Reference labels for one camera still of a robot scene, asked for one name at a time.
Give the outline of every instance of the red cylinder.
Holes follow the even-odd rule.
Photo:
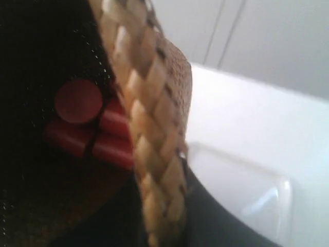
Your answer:
[[[99,128],[111,135],[129,140],[129,129],[124,109],[118,99],[112,99],[106,106]]]
[[[76,157],[83,157],[94,136],[94,130],[71,125],[60,119],[52,121],[44,132],[44,137],[50,144]]]
[[[134,165],[131,143],[128,140],[119,139],[105,133],[97,136],[93,155],[99,160],[125,169],[132,169]]]
[[[58,115],[71,124],[85,124],[95,119],[103,106],[98,87],[88,80],[77,79],[62,86],[55,96]]]

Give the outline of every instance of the woven straw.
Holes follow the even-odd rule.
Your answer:
[[[187,149],[170,88],[166,43],[156,42],[162,29],[149,2],[89,2],[129,120],[149,246],[174,246],[186,221],[187,188],[179,153]]]

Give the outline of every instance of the red bead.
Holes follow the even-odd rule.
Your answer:
[[[71,124],[85,124],[97,117],[103,105],[98,87],[88,80],[66,83],[55,97],[58,115]]]
[[[132,169],[134,165],[133,149],[130,142],[105,133],[96,138],[93,155],[99,160],[125,169]]]
[[[52,121],[44,132],[44,137],[50,144],[76,157],[83,157],[94,136],[95,131],[71,125],[60,119]]]
[[[99,128],[111,135],[129,140],[129,129],[124,109],[118,99],[112,99],[106,106],[100,122]]]

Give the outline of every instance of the straw bag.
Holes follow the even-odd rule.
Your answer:
[[[41,140],[53,117],[54,92],[79,77],[118,97],[124,108],[149,246],[179,244],[187,216],[181,156],[187,156],[191,67],[163,37],[152,4],[13,0],[0,3],[0,18],[6,119],[0,246],[48,246],[92,216],[130,176]]]

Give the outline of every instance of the braided straw strap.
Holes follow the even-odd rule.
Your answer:
[[[186,221],[185,142],[172,97],[165,42],[153,7],[142,0],[89,0],[129,120],[135,174],[149,246],[174,246]]]

